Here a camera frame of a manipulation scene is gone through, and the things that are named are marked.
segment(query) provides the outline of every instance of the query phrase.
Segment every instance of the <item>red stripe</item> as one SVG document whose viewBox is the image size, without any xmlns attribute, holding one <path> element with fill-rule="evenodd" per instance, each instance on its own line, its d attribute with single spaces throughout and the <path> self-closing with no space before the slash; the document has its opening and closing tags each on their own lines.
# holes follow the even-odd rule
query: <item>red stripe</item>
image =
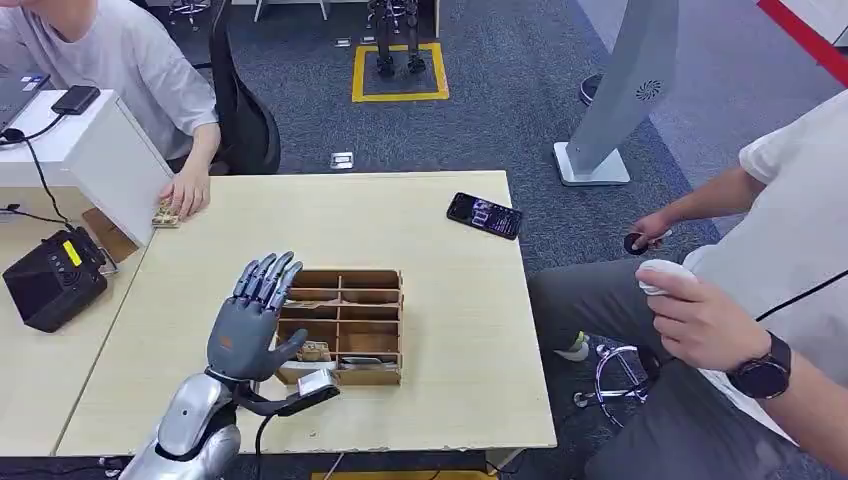
<svg viewBox="0 0 848 480">
<path fill-rule="evenodd" d="M 760 8 L 778 25 L 783 27 L 817 62 L 831 75 L 848 87 L 848 59 L 839 50 L 819 35 L 780 0 L 760 0 Z"/>
</svg>

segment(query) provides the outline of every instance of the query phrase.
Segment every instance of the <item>smartphone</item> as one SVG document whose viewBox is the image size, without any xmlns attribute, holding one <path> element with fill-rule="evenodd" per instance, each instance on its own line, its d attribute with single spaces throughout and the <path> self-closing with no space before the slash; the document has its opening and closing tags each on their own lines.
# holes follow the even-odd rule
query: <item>smartphone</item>
<svg viewBox="0 0 848 480">
<path fill-rule="evenodd" d="M 462 192 L 453 197 L 448 208 L 449 219 L 509 240 L 518 237 L 523 217 L 518 210 Z"/>
<path fill-rule="evenodd" d="M 96 87 L 74 85 L 53 105 L 53 111 L 60 115 L 82 115 L 100 96 Z"/>
</svg>

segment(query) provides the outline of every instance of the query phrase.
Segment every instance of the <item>wristwatch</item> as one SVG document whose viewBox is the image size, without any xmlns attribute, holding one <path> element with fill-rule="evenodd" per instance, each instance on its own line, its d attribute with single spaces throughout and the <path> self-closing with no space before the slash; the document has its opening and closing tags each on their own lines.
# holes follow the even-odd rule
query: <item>wristwatch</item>
<svg viewBox="0 0 848 480">
<path fill-rule="evenodd" d="M 758 400 L 780 396 L 789 388 L 792 349 L 773 333 L 771 351 L 762 358 L 749 360 L 727 373 L 730 384 L 743 394 Z"/>
</svg>

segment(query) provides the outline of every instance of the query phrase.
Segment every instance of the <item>speaker grille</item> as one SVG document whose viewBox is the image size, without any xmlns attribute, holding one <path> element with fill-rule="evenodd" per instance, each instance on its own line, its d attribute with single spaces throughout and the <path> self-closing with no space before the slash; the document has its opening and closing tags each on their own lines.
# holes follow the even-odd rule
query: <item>speaker grille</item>
<svg viewBox="0 0 848 480">
<path fill-rule="evenodd" d="M 643 102 L 653 100 L 662 93 L 663 83 L 659 80 L 648 80 L 636 89 L 636 98 Z"/>
</svg>

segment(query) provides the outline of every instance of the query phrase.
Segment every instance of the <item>white t-shirt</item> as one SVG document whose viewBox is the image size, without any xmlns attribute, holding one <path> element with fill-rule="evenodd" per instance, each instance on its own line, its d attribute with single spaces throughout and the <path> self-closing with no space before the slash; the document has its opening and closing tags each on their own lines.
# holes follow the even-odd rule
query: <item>white t-shirt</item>
<svg viewBox="0 0 848 480">
<path fill-rule="evenodd" d="M 191 135 L 216 123 L 215 95 L 156 18 L 129 0 L 98 0 L 88 33 L 67 43 L 24 8 L 0 8 L 0 66 L 37 65 L 56 88 L 116 90 L 166 160 L 191 150 Z"/>
<path fill-rule="evenodd" d="M 766 189 L 736 228 L 683 265 L 756 318 L 848 270 L 848 90 L 745 147 L 740 160 Z M 763 325 L 848 388 L 848 278 Z M 792 440 L 725 374 L 701 373 L 736 407 Z"/>
</svg>

